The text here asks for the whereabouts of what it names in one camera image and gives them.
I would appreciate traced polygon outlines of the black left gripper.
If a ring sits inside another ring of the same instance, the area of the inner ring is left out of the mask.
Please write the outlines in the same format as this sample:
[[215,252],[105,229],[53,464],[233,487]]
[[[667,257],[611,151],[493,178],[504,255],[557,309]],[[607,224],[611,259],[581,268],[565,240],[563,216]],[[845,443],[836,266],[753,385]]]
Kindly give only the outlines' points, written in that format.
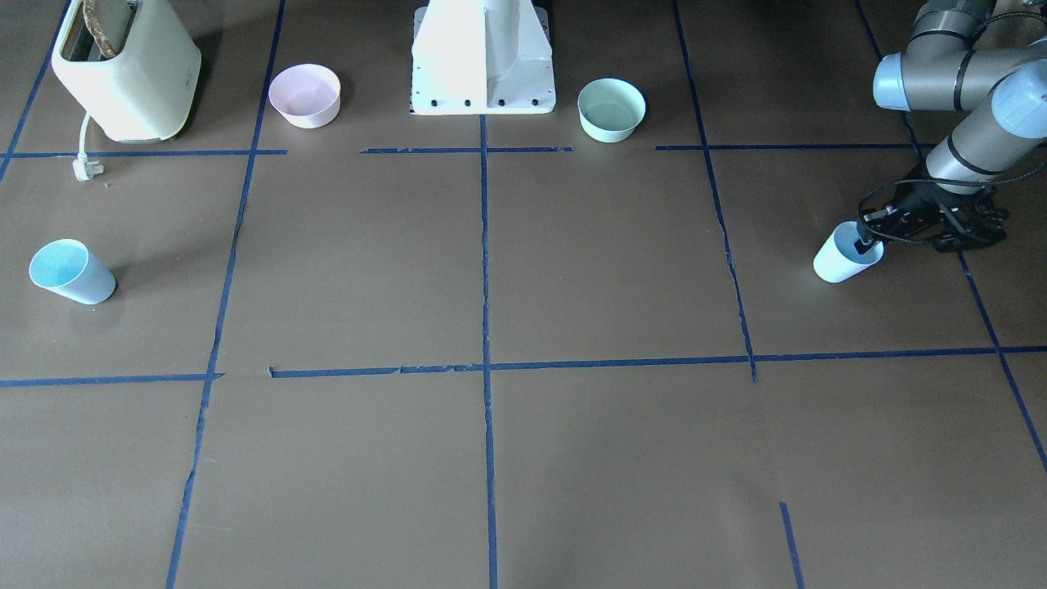
[[1007,232],[1009,212],[995,206],[993,182],[890,182],[861,201],[857,254],[879,242],[927,245],[937,251],[986,249]]

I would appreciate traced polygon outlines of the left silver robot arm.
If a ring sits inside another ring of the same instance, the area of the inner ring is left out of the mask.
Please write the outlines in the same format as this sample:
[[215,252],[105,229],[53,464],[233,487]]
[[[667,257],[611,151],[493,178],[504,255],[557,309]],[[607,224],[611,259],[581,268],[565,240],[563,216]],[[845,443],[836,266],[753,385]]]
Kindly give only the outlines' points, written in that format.
[[1007,212],[992,197],[1004,175],[1042,144],[1045,41],[978,49],[992,1],[928,1],[904,52],[883,56],[879,107],[964,112],[964,120],[901,180],[878,209],[860,206],[854,249],[890,241],[950,251],[986,249],[1006,237]]

